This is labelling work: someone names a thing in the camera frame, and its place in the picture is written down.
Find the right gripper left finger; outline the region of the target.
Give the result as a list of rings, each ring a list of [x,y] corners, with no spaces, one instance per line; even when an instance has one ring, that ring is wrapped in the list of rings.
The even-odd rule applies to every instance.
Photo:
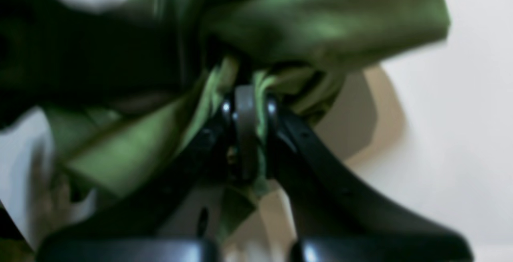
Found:
[[[233,102],[163,172],[91,218],[47,238],[38,262],[220,262],[215,242],[229,178]]]

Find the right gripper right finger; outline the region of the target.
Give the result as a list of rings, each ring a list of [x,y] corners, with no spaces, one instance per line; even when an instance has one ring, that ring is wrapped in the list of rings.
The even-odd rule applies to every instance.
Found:
[[[297,231],[288,261],[473,261],[462,235],[358,178],[276,98],[265,109],[268,174],[288,195]]]

